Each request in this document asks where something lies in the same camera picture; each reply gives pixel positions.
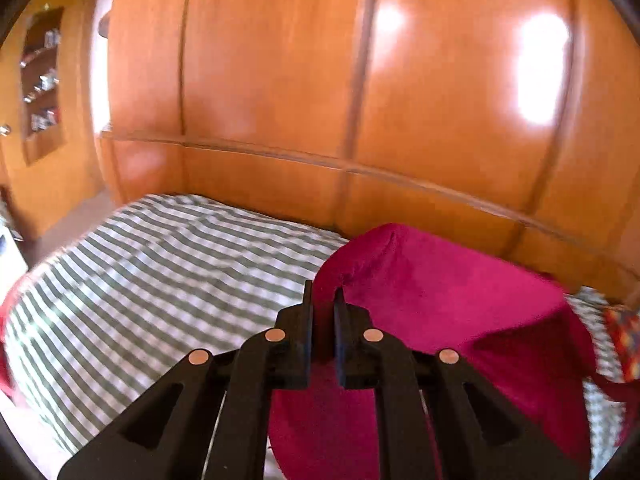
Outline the crimson red knitted garment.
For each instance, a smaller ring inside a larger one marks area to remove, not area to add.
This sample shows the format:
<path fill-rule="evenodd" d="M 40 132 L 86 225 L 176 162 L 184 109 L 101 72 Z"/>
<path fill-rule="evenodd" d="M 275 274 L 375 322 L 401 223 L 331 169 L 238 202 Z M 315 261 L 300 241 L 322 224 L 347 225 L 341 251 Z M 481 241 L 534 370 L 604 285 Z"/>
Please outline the crimson red knitted garment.
<path fill-rule="evenodd" d="M 598 373 L 590 333 L 559 285 L 390 223 L 348 242 L 314 277 L 310 386 L 278 390 L 271 401 L 269 439 L 286 478 L 378 478 L 374 396 L 347 391 L 336 379 L 337 292 L 411 349 L 456 350 L 579 466 L 591 460 L 585 380 L 637 417 L 638 384 Z"/>

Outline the green white checkered bedsheet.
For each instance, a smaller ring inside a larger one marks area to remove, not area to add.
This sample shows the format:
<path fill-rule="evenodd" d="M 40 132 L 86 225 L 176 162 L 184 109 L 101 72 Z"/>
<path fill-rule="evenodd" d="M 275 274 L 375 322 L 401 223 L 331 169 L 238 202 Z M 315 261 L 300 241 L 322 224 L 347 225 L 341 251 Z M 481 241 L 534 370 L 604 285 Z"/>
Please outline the green white checkered bedsheet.
<path fill-rule="evenodd" d="M 343 243 L 196 195 L 115 211 L 9 296 L 3 416 L 55 478 L 190 349 L 234 349 L 299 302 Z"/>

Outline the red blanket under sheet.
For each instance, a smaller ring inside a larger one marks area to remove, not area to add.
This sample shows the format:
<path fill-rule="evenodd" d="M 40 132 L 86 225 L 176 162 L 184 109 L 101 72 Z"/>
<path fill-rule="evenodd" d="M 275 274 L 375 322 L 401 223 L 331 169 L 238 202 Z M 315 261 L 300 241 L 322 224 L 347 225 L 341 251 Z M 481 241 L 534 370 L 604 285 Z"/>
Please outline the red blanket under sheet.
<path fill-rule="evenodd" d="M 21 286 L 26 280 L 26 275 L 19 278 L 9 289 L 0 307 L 0 387 L 1 391 L 12 398 L 14 396 L 14 383 L 6 356 L 6 323 L 17 301 L 21 296 Z"/>

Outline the multicoloured plaid pillow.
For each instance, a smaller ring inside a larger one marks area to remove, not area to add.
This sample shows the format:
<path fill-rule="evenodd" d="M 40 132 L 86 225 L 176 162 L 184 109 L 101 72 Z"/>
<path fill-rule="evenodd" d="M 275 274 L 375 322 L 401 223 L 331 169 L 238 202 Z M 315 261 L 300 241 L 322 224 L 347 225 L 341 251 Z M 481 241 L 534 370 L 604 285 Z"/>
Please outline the multicoloured plaid pillow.
<path fill-rule="evenodd" d="M 606 308 L 604 322 L 620 359 L 625 382 L 640 375 L 640 321 L 638 313 L 621 307 Z"/>

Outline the orange wooden wardrobe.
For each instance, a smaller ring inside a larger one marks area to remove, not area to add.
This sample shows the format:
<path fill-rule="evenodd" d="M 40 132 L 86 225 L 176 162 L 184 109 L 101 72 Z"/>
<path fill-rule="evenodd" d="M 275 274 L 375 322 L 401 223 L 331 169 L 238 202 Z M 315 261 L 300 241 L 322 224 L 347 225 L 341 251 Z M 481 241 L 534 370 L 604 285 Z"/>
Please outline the orange wooden wardrobe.
<path fill-rule="evenodd" d="M 639 31 L 616 0 L 113 0 L 117 203 L 410 224 L 639 301 Z"/>

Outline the wooden wall shelf niche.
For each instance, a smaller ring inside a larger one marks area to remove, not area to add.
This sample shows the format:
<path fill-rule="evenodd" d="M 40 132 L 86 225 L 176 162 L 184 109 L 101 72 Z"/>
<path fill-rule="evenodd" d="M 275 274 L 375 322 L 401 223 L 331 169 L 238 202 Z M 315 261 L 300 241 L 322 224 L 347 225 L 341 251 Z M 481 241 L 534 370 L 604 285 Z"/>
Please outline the wooden wall shelf niche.
<path fill-rule="evenodd" d="M 63 15 L 62 6 L 46 6 L 27 21 L 20 62 L 25 125 L 22 149 L 27 166 L 65 143 L 58 76 Z"/>

